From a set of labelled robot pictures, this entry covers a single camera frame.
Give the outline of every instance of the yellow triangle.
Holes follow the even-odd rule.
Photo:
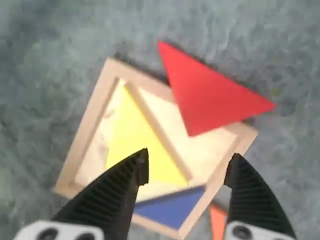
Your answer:
[[[147,148],[149,183],[165,182],[179,186],[188,184],[127,86],[121,89],[121,99],[115,114],[106,169],[142,148]]]

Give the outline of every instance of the red triangle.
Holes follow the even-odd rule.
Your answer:
[[[213,240],[223,240],[227,214],[214,205],[210,206],[210,218]]]
[[[164,68],[189,136],[268,112],[275,104],[165,42]]]

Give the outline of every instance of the wooden frame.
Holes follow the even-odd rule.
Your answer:
[[[151,92],[170,103],[175,103],[172,91],[167,85],[123,62],[111,58],[107,59],[56,182],[54,189],[56,193],[70,199],[85,187],[85,185],[79,184],[75,179],[86,154],[91,151],[91,145],[95,141],[97,129],[120,79],[125,79],[129,83],[138,85],[143,90]],[[217,163],[216,168],[207,181],[203,196],[180,229],[177,230],[164,226],[136,214],[132,216],[133,223],[175,239],[184,239],[223,184],[227,165],[232,155],[235,152],[244,154],[258,134],[254,128],[241,122],[225,126],[224,129],[236,137],[231,143],[228,143],[229,147],[227,151]],[[93,173],[96,171],[98,173],[101,171],[101,169],[93,169],[96,167],[95,164],[90,164],[87,167],[91,168],[87,172]]]

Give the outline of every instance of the gray carpet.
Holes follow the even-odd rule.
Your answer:
[[[52,187],[105,58],[163,77],[158,39],[278,104],[253,119],[246,157],[298,238],[319,239],[319,12],[318,0],[1,1],[1,239],[66,202]],[[165,239],[137,226],[128,238]],[[211,239],[208,212],[188,239]]]

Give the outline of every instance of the triangular puzzle piece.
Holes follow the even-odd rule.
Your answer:
[[[133,213],[173,229],[179,229],[204,192],[203,187],[197,187],[137,203]]]
[[[210,218],[213,240],[223,240],[224,231],[226,226],[226,212],[222,209],[211,205],[210,206]]]
[[[149,183],[165,182],[185,186],[185,176],[163,146],[150,122],[125,85],[115,112],[106,169],[143,148],[149,152]]]
[[[158,43],[189,136],[268,112],[275,104],[165,42]]]

